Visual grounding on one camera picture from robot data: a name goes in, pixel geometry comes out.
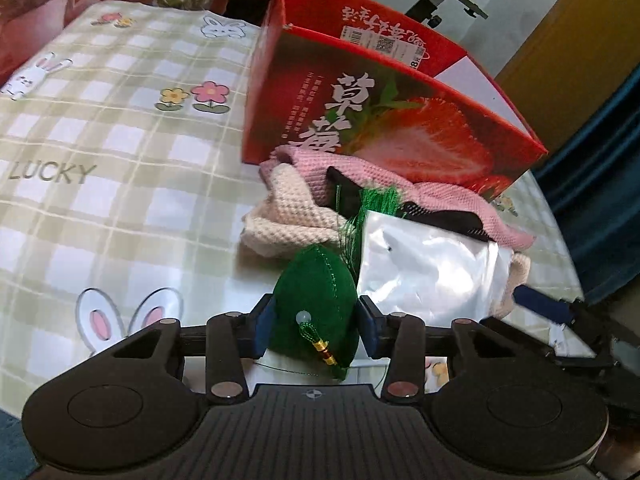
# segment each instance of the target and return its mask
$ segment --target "white bead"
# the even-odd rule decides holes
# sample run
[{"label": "white bead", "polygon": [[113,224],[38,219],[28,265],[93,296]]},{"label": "white bead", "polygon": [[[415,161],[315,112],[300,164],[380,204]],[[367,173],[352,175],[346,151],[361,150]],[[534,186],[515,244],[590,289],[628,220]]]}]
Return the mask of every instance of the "white bead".
[{"label": "white bead", "polygon": [[296,323],[309,323],[311,322],[311,314],[309,314],[306,310],[301,310],[296,314]]}]

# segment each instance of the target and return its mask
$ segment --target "strawberry box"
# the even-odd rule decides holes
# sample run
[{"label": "strawberry box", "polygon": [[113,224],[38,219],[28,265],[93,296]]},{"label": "strawberry box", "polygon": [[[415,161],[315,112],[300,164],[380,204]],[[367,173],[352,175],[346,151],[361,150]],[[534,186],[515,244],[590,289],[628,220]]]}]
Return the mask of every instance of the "strawberry box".
[{"label": "strawberry box", "polygon": [[459,45],[371,0],[271,0],[242,160],[275,146],[354,155],[492,198],[546,150]]}]

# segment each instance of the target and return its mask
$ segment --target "qr code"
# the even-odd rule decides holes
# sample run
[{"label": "qr code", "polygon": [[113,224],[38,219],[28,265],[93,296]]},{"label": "qr code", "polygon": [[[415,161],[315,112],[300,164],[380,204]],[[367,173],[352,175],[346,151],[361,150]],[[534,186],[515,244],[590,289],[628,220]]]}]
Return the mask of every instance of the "qr code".
[{"label": "qr code", "polygon": [[380,36],[374,50],[376,50],[377,52],[382,52],[383,54],[389,54],[391,56],[391,51],[394,49],[395,44],[396,40]]}]

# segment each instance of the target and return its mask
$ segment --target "checkered tablecloth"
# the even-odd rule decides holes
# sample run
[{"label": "checkered tablecloth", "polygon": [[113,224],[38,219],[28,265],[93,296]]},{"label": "checkered tablecloth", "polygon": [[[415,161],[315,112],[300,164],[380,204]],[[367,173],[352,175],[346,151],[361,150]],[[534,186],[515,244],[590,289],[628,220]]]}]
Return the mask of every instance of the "checkered tablecloth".
[{"label": "checkered tablecloth", "polygon": [[[240,163],[257,35],[210,12],[103,2],[0,94],[0,409],[19,416],[37,386],[158,316],[203,324],[273,289],[284,263],[238,245],[266,195]],[[532,177],[506,195],[518,216],[503,218],[538,236],[531,283],[579,295]],[[246,366],[251,384],[326,382],[270,352]],[[347,382],[383,373],[364,364]]]},{"label": "checkered tablecloth", "polygon": [[[531,172],[527,171],[498,197],[494,207],[505,223],[536,237],[533,245],[524,251],[531,258],[527,285],[557,300],[583,298],[574,263],[556,219]],[[593,355],[571,330],[554,325],[525,308],[517,306],[506,320],[549,342],[559,354]]]}]

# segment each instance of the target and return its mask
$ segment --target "flower print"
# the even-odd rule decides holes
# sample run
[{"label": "flower print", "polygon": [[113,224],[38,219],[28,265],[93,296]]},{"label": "flower print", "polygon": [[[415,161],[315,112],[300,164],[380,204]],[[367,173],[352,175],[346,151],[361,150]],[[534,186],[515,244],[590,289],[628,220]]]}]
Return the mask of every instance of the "flower print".
[{"label": "flower print", "polygon": [[205,81],[201,86],[191,89],[191,93],[196,96],[196,101],[206,103],[213,101],[215,103],[226,103],[226,96],[229,94],[229,87],[217,85],[213,81]]},{"label": "flower print", "polygon": [[108,12],[107,14],[100,16],[100,20],[103,22],[114,22],[115,20],[119,20],[121,17],[122,14],[119,12]]},{"label": "flower print", "polygon": [[182,108],[182,102],[189,94],[182,88],[164,88],[160,91],[160,102],[154,106],[163,112],[173,112]]},{"label": "flower print", "polygon": [[174,105],[179,105],[184,101],[189,94],[182,90],[182,88],[165,88],[160,92],[162,96],[160,100],[163,103],[173,103]]},{"label": "flower print", "polygon": [[131,18],[120,18],[114,25],[118,28],[127,28],[133,25],[133,20]]},{"label": "flower print", "polygon": [[503,196],[503,195],[497,196],[496,198],[494,198],[491,204],[498,211],[508,211],[512,215],[518,216],[518,212],[516,211],[516,208],[513,205],[513,200],[511,200],[511,198],[507,196]]},{"label": "flower print", "polygon": [[114,22],[115,20],[119,20],[122,17],[122,14],[119,12],[108,12],[107,14],[103,14],[95,20],[91,22],[92,25],[106,25],[107,23]]}]

